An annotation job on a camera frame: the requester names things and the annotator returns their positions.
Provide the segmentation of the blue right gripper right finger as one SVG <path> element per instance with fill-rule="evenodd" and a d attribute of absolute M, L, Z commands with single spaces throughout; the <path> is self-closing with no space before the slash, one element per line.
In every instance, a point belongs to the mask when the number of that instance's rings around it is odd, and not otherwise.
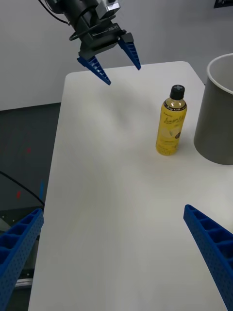
<path fill-rule="evenodd" d="M 233 310 L 233 235 L 191 205 L 183 219 L 211 273 L 227 310 Z"/>

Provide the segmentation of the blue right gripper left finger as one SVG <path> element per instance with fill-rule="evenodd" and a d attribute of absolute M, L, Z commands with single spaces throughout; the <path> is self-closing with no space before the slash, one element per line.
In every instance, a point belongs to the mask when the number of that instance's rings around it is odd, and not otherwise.
<path fill-rule="evenodd" d="M 0 309 L 4 311 L 44 223 L 38 208 L 0 236 Z"/>

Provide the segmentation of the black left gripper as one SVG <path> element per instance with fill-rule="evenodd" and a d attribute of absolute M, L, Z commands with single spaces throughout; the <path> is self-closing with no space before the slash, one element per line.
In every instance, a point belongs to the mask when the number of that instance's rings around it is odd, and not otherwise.
<path fill-rule="evenodd" d="M 113 48 L 117 43 L 140 70 L 141 64 L 134 45 L 133 35 L 112 22 L 118 8 L 74 8 L 72 9 L 72 40 L 79 39 L 81 47 L 77 61 L 107 85 L 110 79 L 95 55 Z"/>

